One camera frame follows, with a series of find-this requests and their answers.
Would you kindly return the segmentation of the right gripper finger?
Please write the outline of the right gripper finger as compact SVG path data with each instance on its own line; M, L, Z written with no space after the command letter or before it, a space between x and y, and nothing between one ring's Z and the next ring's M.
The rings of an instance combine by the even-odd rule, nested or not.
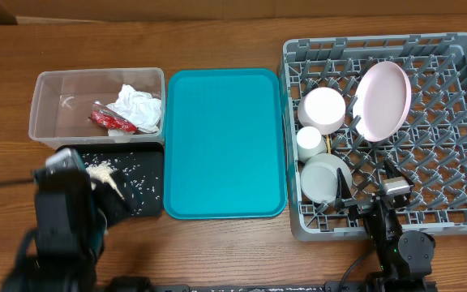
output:
M336 170L336 176L337 187L334 207L335 209L348 208L353 203L353 197L341 168Z
M410 184L410 179L406 177L399 169L388 159L383 161L383 169L385 171L386 179L383 181L387 183L406 183Z

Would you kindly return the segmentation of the grey bowl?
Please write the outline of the grey bowl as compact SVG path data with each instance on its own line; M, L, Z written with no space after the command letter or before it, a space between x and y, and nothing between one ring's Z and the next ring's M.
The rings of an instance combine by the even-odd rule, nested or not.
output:
M342 170L350 187L352 175L349 167L339 157L320 153L311 157L301 172L302 193L316 203L331 204L336 199L337 170Z

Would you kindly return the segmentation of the white rice pile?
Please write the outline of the white rice pile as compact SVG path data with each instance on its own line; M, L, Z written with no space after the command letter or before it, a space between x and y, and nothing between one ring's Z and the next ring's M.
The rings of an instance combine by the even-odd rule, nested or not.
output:
M89 166L89 167L85 166L85 167L92 178L98 178L103 182L108 182L108 183L111 182L111 178L109 175L114 170L110 169L107 165L99 165L97 167L95 166ZM133 196L133 204L134 204L134 211L135 211L138 208L137 206L138 202L143 202L143 201L141 199L135 199L134 195L136 194L136 192L134 189L133 189L133 192L134 194L132 196Z

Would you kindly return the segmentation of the wooden chopstick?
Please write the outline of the wooden chopstick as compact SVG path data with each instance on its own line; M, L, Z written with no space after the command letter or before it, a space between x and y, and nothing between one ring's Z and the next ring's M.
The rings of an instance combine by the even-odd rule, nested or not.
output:
M327 145L327 153L331 154L332 153L332 148L331 148L331 137L330 137L330 135L326 135L326 145Z

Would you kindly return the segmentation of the white cup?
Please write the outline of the white cup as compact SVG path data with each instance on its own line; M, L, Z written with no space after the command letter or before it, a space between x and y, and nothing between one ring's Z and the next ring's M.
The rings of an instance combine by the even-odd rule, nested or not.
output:
M313 156L327 152L326 142L315 127L303 127L296 134L298 160L306 163Z

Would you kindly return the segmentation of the large pink plate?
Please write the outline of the large pink plate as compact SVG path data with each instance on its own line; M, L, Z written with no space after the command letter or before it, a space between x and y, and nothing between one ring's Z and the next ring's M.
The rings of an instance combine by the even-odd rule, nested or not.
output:
M383 61L361 78L355 92L353 116L356 130L365 140L385 140L403 125L411 105L411 85L406 73L394 62Z

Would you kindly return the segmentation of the red snack wrapper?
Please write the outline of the red snack wrapper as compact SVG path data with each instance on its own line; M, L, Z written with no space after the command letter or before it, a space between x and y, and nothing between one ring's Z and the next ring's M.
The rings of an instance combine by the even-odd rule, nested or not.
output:
M99 101L92 104L92 112L88 118L108 130L121 130L126 133L135 133L138 130L132 122Z

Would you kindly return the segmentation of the small pink plate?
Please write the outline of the small pink plate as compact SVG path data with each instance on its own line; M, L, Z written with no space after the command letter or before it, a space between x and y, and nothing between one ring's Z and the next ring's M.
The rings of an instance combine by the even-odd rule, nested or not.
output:
M335 89L315 88L298 105L298 121L303 127L314 127L322 135L338 131L345 120L345 100Z

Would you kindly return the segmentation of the white napkin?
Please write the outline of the white napkin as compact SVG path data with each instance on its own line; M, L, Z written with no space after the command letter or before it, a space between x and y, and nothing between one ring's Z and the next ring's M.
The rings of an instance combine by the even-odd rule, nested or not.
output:
M161 121L161 99L149 92L135 90L124 84L118 99L107 105L109 109L134 124L143 133L157 133Z

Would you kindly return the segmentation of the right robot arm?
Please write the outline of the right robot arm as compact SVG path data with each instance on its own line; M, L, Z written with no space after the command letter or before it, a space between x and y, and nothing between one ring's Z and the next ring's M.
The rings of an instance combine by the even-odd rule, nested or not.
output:
M396 214L406 208L414 182L388 159L383 161L387 179L369 198L357 200L350 194L341 169L336 170L335 209L345 210L352 221L361 219L373 247L356 259L346 270L338 291L436 291L435 283L426 282L432 273L435 239L422 231L404 231ZM366 257L375 253L380 270L370 272L363 282L347 284L350 273Z

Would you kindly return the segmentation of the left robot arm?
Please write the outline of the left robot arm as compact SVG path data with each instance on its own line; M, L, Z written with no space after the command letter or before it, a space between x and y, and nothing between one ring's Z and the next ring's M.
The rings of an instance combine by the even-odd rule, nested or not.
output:
M125 198L84 170L36 176L37 227L24 236L2 291L92 291L109 226L131 214Z

